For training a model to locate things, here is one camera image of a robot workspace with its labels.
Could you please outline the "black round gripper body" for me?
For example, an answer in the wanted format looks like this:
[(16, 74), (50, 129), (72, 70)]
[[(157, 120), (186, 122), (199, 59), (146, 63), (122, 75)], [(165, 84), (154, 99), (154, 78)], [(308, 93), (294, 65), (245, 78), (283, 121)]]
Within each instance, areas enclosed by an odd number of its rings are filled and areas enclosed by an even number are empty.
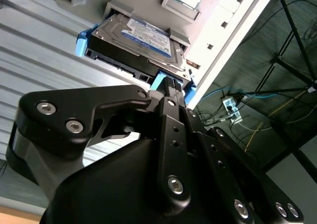
[(142, 139), (68, 177), (43, 224), (236, 224), (235, 194), (184, 141)]

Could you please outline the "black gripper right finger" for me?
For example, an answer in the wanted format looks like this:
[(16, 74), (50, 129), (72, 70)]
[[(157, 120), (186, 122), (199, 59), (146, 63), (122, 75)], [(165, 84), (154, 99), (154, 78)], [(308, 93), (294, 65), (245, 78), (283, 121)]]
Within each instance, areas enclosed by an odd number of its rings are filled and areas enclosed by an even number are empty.
[(185, 107), (178, 81), (175, 97), (194, 152), (192, 198), (176, 224), (302, 224), (297, 205), (220, 128), (205, 129)]

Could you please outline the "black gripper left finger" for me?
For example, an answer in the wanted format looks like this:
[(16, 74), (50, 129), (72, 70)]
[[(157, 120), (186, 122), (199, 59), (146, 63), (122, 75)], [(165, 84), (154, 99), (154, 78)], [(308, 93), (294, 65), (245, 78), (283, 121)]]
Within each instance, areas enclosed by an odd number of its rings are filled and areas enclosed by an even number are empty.
[(6, 158), (49, 202), (68, 177), (134, 141), (187, 144), (175, 80), (157, 90), (136, 85), (32, 92), (18, 105)]

